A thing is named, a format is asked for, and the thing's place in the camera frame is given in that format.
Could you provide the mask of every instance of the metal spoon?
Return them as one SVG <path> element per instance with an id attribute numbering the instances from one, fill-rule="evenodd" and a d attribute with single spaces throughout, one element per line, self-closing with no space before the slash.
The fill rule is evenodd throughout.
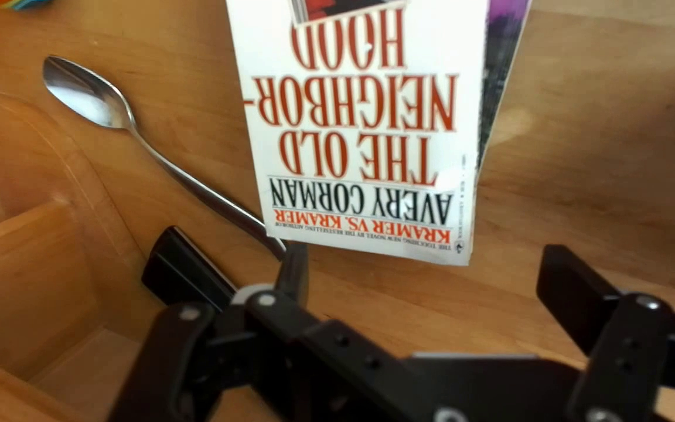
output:
<path id="1" fill-rule="evenodd" d="M 266 222 L 244 207 L 234 205 L 219 191 L 210 187 L 176 161 L 156 151 L 139 128 L 129 100 L 124 93 L 101 77 L 98 72 L 60 56 L 48 56 L 42 63 L 42 80 L 48 90 L 73 112 L 107 128 L 128 128 L 141 146 L 190 193 L 196 193 L 206 207 L 216 209 L 251 236 L 264 242 L 280 260 L 287 257 L 287 243 L 267 236 Z"/>

